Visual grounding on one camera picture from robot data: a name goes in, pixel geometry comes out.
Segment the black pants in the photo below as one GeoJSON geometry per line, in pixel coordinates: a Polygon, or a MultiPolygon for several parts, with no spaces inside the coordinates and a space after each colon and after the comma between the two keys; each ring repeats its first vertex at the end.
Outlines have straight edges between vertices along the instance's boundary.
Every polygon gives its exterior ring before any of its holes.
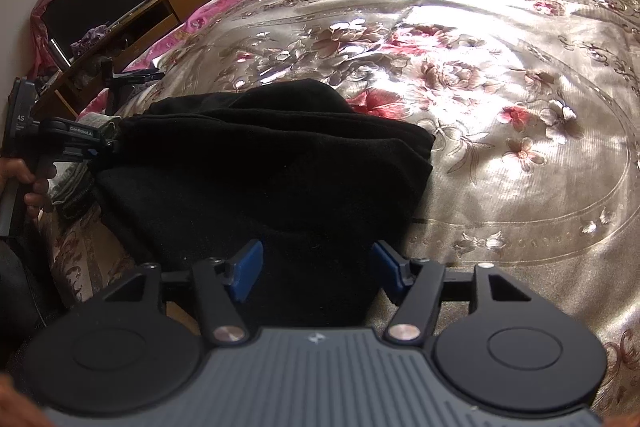
{"type": "Polygon", "coordinates": [[[298,80],[157,102],[122,120],[92,173],[102,222],[135,262],[185,270],[257,239],[248,324],[356,326],[380,288],[372,245],[404,238],[433,143],[298,80]]]}

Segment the floral satin bedspread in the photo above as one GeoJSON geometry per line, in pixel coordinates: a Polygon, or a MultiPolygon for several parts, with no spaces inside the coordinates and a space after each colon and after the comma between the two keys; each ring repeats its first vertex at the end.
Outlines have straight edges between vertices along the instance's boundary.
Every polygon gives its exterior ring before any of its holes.
{"type": "Polygon", "coordinates": [[[356,326],[253,326],[167,399],[59,426],[601,426],[639,408],[639,0],[222,0],[122,120],[166,98],[316,80],[433,135],[406,259],[491,263],[606,354],[591,407],[506,416],[425,352],[388,343],[380,288],[356,326]]]}

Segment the wooden bedside cabinet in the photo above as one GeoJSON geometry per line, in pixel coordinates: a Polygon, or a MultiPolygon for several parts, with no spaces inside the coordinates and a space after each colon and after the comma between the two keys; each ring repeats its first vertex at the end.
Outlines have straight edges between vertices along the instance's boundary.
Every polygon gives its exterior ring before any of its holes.
{"type": "Polygon", "coordinates": [[[102,91],[101,63],[109,61],[115,72],[124,69],[184,23],[210,0],[150,0],[112,26],[105,37],[73,62],[40,94],[32,116],[75,118],[102,91]]]}

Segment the black monitor screen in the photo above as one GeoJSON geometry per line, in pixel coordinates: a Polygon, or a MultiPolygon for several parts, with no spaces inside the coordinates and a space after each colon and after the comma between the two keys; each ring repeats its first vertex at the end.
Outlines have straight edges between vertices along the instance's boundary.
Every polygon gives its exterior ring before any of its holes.
{"type": "Polygon", "coordinates": [[[73,61],[72,44],[88,30],[101,25],[110,27],[148,0],[52,0],[43,12],[49,40],[54,48],[73,61]]]}

